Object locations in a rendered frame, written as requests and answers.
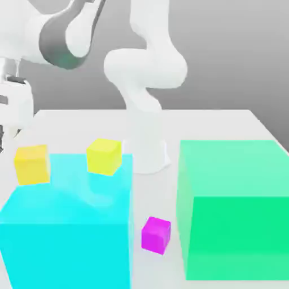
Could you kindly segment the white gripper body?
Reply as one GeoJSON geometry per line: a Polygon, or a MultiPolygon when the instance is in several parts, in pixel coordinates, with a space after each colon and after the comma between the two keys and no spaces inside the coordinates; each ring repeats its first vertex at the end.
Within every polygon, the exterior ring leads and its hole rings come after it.
{"type": "Polygon", "coordinates": [[[34,101],[30,83],[0,83],[0,95],[7,97],[8,103],[0,103],[0,125],[5,134],[16,134],[27,128],[34,116],[34,101]]]}

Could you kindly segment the small amber cube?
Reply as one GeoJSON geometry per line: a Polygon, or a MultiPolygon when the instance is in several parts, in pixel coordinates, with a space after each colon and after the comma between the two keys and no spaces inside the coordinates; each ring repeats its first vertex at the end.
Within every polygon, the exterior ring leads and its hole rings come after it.
{"type": "Polygon", "coordinates": [[[18,147],[14,167],[19,185],[50,182],[50,159],[46,144],[18,147]]]}

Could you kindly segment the small yellow cube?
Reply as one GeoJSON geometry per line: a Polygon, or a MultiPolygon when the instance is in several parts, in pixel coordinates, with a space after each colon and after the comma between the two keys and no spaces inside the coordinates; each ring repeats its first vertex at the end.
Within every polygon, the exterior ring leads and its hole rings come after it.
{"type": "Polygon", "coordinates": [[[121,142],[97,138],[86,149],[86,157],[90,173],[112,176],[122,163],[121,142]]]}

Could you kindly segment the small magenta cube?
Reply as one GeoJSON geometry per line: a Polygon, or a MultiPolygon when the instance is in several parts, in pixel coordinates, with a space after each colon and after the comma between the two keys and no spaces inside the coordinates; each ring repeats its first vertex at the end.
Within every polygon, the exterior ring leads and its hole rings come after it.
{"type": "Polygon", "coordinates": [[[150,216],[141,232],[141,247],[163,255],[170,241],[171,222],[150,216]]]}

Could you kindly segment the large cyan box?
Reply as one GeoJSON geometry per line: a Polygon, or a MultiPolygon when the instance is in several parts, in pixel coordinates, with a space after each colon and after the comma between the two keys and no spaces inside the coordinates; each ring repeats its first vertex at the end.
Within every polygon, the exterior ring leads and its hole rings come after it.
{"type": "Polygon", "coordinates": [[[49,183],[17,187],[0,210],[12,289],[131,289],[133,158],[112,176],[84,154],[50,155],[49,183]]]}

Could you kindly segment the large green box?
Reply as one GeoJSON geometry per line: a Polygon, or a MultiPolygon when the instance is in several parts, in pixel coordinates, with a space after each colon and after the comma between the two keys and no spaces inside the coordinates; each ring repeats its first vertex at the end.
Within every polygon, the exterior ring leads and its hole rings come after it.
{"type": "Polygon", "coordinates": [[[289,281],[289,155],[272,140],[182,140],[176,215],[186,279],[289,281]]]}

